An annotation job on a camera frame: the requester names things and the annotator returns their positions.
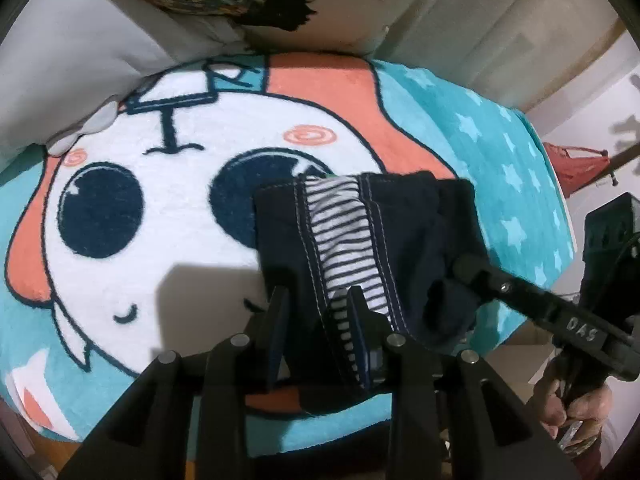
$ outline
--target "black oval eye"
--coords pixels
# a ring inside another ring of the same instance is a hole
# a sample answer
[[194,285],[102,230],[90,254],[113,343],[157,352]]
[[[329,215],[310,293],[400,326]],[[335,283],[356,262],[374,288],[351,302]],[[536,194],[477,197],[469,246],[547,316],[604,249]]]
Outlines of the black oval eye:
[[269,182],[300,174],[322,177],[331,172],[324,162],[298,150],[251,150],[222,167],[211,183],[209,205],[218,225],[228,235],[255,249],[254,191]]
[[124,249],[142,222],[142,190],[126,168],[96,162],[66,184],[58,204],[58,231],[76,254],[106,258]]

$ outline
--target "cartoon face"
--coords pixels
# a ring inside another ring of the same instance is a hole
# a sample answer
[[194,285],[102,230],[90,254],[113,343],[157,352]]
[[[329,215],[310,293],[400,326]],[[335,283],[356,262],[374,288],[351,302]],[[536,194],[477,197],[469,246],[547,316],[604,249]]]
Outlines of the cartoon face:
[[[259,91],[245,90],[245,69],[229,64],[169,72],[107,130],[46,160],[6,274],[17,297],[52,308],[85,370],[91,349],[132,375],[163,349],[207,351],[244,328],[244,300],[266,306],[256,187],[385,167],[450,175],[380,112],[362,60],[353,59],[357,72],[321,71],[304,87],[296,71],[307,69],[277,62]],[[363,82],[337,95],[354,74]],[[217,77],[236,86],[216,91]]]

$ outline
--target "human hand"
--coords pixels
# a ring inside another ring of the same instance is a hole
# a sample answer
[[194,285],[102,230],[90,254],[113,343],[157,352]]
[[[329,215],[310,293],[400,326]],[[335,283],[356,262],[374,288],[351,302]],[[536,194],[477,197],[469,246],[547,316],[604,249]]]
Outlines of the human hand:
[[599,434],[613,405],[611,389],[604,384],[575,399],[565,410],[562,400],[556,394],[559,387],[558,366],[555,361],[551,361],[543,377],[534,386],[533,396],[527,402],[527,406],[533,410],[551,438],[555,440],[560,428],[575,420],[583,420],[583,423],[575,434],[572,445]]

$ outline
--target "white pillow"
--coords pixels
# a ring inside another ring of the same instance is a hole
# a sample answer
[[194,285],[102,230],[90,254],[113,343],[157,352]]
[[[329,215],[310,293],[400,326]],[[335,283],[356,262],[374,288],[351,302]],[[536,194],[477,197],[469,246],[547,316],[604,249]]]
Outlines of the white pillow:
[[178,23],[144,0],[30,0],[0,44],[0,171],[29,144],[92,131],[95,118],[84,121],[146,76],[225,43],[242,50],[228,22],[214,25]]

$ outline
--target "beige curtain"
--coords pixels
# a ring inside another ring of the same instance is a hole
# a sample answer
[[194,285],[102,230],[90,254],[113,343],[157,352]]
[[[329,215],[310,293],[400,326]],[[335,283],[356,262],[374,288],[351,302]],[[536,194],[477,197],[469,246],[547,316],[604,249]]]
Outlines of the beige curtain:
[[427,67],[527,110],[623,30],[607,0],[414,0],[375,57]]

